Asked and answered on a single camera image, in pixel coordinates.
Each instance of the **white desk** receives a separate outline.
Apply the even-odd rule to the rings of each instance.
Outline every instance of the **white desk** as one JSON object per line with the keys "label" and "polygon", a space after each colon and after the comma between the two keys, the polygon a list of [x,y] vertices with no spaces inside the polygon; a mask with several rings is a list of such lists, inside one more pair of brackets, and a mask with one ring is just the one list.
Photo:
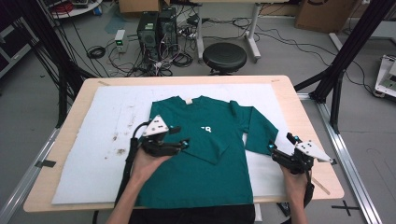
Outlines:
{"label": "white desk", "polygon": [[[260,3],[257,3],[257,0],[192,0],[194,3],[198,4],[211,4],[211,3],[224,3],[225,5],[227,3],[250,3],[254,4],[254,7],[252,9],[252,21],[250,24],[250,29],[249,31],[246,31],[245,33],[245,39],[248,42],[248,45],[250,46],[251,51],[253,52],[254,58],[255,58],[255,63],[260,59],[260,51],[257,48],[256,42],[254,41],[254,32],[256,29],[256,24],[257,24],[257,18],[260,13],[260,8],[261,8],[261,3],[283,3],[285,0],[261,0]],[[202,9],[198,7],[197,9],[197,14],[199,18],[202,18]],[[196,45],[198,49],[198,60],[201,62],[203,60],[203,55],[204,55],[204,40],[202,38],[202,22],[201,20],[198,21],[197,25],[197,35],[196,35]]]}

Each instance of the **gray floor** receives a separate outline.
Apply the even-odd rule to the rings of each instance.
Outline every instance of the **gray floor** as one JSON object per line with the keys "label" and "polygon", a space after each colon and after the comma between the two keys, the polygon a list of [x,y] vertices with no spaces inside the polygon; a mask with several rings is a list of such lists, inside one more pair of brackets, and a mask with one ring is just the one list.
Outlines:
{"label": "gray floor", "polygon": [[[79,54],[85,57],[84,49],[78,41],[71,21],[75,23],[85,45],[88,47],[105,46],[114,37],[105,31],[110,23],[113,10],[104,7],[104,15],[94,17],[91,13],[64,21],[64,28]],[[135,34],[137,19],[128,19],[122,26],[128,34]],[[332,41],[326,34],[295,29],[293,18],[263,18],[258,25],[262,29],[277,29],[283,38],[294,39],[298,43],[310,43],[336,52]],[[236,36],[241,31],[231,25],[205,26],[204,35]],[[265,32],[276,36],[275,31]],[[340,34],[340,39],[347,37]],[[218,40],[205,39],[205,44]],[[229,40],[247,49],[242,39]],[[247,64],[237,75],[287,75],[293,84],[306,80],[323,71],[327,66],[318,55],[298,50],[293,45],[281,43],[272,37],[261,35],[257,42],[262,58],[254,63],[249,54]],[[305,50],[319,53],[326,63],[331,63],[334,56],[322,49],[301,46]],[[138,46],[130,42],[128,52],[122,55],[120,63],[134,62]],[[369,40],[356,58],[365,73],[365,83],[373,87],[383,54],[396,54],[396,46],[389,40]],[[192,53],[194,62],[187,68],[172,67],[174,76],[205,76],[209,68],[199,64],[196,54]],[[114,71],[106,59],[100,60],[107,72]],[[81,67],[88,70],[83,63]],[[347,70],[349,77],[355,82],[362,82],[362,72],[352,64]],[[33,54],[28,53],[6,76],[0,79],[2,96],[0,97],[0,205],[4,206],[14,188],[40,148],[46,143],[49,134],[56,125],[58,118],[57,90],[45,70]],[[301,92],[310,92],[315,88],[308,87]],[[333,158],[331,141],[325,131],[316,105],[303,101],[304,108],[318,133],[321,144]],[[375,208],[383,223],[394,223],[396,214],[396,165],[393,138],[395,128],[396,104],[390,100],[374,98],[362,86],[351,83],[344,78],[339,128],[346,146],[357,166],[361,178],[367,188]],[[306,208],[311,223],[364,223],[364,217],[359,210],[333,209],[332,205],[343,206],[343,200],[348,206],[358,207],[341,166],[334,165],[334,170],[340,179],[345,197],[340,200],[313,201]],[[18,209],[10,223],[88,223],[92,221],[91,211],[59,212],[49,214],[28,214],[22,208]],[[104,223],[109,211],[102,211],[98,223]],[[264,223],[279,223],[284,216],[276,205],[262,205]]]}

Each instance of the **black stool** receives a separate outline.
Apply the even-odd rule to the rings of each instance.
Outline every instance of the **black stool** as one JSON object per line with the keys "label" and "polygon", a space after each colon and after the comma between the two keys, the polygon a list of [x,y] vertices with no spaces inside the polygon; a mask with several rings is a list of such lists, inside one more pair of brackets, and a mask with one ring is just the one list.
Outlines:
{"label": "black stool", "polygon": [[204,50],[203,59],[212,68],[210,76],[230,76],[247,62],[247,54],[241,47],[230,43],[217,43]]}

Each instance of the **electronic equipment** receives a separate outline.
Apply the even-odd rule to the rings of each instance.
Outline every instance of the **electronic equipment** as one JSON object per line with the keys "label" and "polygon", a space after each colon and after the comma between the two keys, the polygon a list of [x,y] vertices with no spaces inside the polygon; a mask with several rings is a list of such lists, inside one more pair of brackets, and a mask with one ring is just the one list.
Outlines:
{"label": "electronic equipment", "polygon": [[125,37],[125,30],[118,30],[114,41],[116,42],[117,51],[125,53],[128,49],[128,40]]}
{"label": "electronic equipment", "polygon": [[159,15],[161,41],[164,45],[161,50],[178,50],[176,19],[177,15],[174,7],[164,8]]}
{"label": "electronic equipment", "polygon": [[373,94],[377,97],[396,97],[396,58],[384,55]]}
{"label": "electronic equipment", "polygon": [[143,55],[143,62],[152,64],[161,60],[159,54],[158,12],[145,11],[137,26],[137,37]]}
{"label": "electronic equipment", "polygon": [[388,74],[382,78],[380,85],[396,91],[396,62],[393,62]]}
{"label": "electronic equipment", "polygon": [[88,7],[90,0],[72,0],[71,3],[76,8],[84,8],[84,7]]}

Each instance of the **black cable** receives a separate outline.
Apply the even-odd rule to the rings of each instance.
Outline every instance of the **black cable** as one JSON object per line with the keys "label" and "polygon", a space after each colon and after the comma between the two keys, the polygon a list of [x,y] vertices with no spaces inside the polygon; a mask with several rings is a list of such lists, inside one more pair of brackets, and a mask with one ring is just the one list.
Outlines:
{"label": "black cable", "polygon": [[[327,49],[325,49],[325,48],[323,48],[323,47],[321,47],[321,46],[317,46],[317,45],[313,45],[313,44],[299,44],[299,43],[297,43],[297,42],[296,42],[295,40],[293,40],[293,39],[285,39],[285,38],[283,38],[283,37],[280,35],[280,33],[279,33],[279,31],[278,31],[277,29],[270,29],[270,30],[267,30],[267,31],[276,31],[277,34],[279,35],[279,37],[280,37],[281,39],[277,39],[276,37],[273,37],[273,36],[271,36],[271,35],[260,34],[260,33],[256,33],[256,34],[258,34],[258,35],[266,35],[266,36],[272,37],[273,39],[275,39],[275,40],[277,40],[277,41],[279,41],[279,42],[281,42],[281,43],[288,44],[288,45],[294,45],[294,46],[296,46],[299,50],[301,50],[301,51],[303,51],[303,52],[308,52],[308,53],[317,54],[317,55],[319,56],[319,58],[322,60],[322,62],[323,62],[324,64],[326,64],[327,66],[330,66],[330,65],[324,62],[323,58],[320,56],[319,53],[314,52],[314,51],[310,51],[310,50],[301,49],[300,46],[312,46],[312,47],[315,47],[315,48],[322,49],[322,50],[324,50],[324,51],[330,53],[331,55],[334,55],[334,56],[336,55],[335,53],[332,53],[332,52],[330,52],[329,50],[327,50]],[[361,70],[361,74],[362,74],[362,83],[358,83],[358,82],[353,81],[353,80],[349,77],[349,75],[348,75],[347,72],[346,72],[346,77],[348,78],[348,80],[349,80],[351,83],[356,84],[356,85],[363,86],[364,89],[366,89],[371,95],[374,96],[371,87],[368,86],[367,84],[365,84],[365,73],[364,73],[363,68],[362,68],[358,63],[356,63],[355,61],[352,61],[352,62],[353,62],[354,64],[356,64],[356,65],[359,67],[359,69]]]}
{"label": "black cable", "polygon": [[97,223],[98,215],[99,215],[99,210],[95,210],[95,211],[93,212],[92,224],[96,224],[96,223]]}
{"label": "black cable", "polygon": [[193,58],[187,52],[180,52],[177,56],[174,56],[172,58],[174,59],[172,61],[172,64],[177,67],[188,67],[193,62]]}
{"label": "black cable", "polygon": [[272,11],[272,12],[270,12],[270,13],[267,13],[267,14],[265,14],[265,15],[263,15],[263,16],[268,16],[268,15],[271,15],[271,14],[273,14],[274,12],[278,12],[280,9],[282,9],[282,7],[284,7],[285,5],[282,5],[280,8],[278,8],[277,10],[275,10],[275,11]]}
{"label": "black cable", "polygon": [[106,49],[102,46],[93,46],[88,48],[87,57],[90,59],[100,59],[105,56]]}

